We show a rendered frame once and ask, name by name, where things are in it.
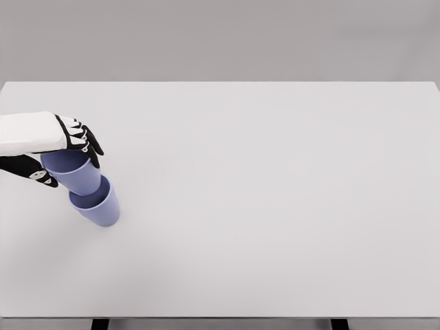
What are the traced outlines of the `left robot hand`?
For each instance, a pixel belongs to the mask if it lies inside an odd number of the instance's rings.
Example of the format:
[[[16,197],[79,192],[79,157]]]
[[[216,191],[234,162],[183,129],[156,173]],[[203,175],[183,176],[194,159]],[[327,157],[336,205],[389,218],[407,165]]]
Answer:
[[[105,154],[91,129],[75,118],[49,111],[0,115],[0,171],[56,188],[56,178],[29,154],[59,150],[81,151],[97,169]]]

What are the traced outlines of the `lavender blue cup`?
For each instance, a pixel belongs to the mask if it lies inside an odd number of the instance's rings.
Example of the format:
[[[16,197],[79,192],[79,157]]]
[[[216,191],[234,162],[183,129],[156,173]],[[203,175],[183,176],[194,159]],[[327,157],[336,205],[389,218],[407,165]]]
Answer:
[[[112,183],[101,175],[97,191],[90,195],[69,192],[69,202],[84,218],[101,227],[109,227],[120,218],[120,204]]]
[[[100,170],[82,151],[63,149],[41,153],[41,163],[61,185],[77,195],[90,195],[100,186]]]

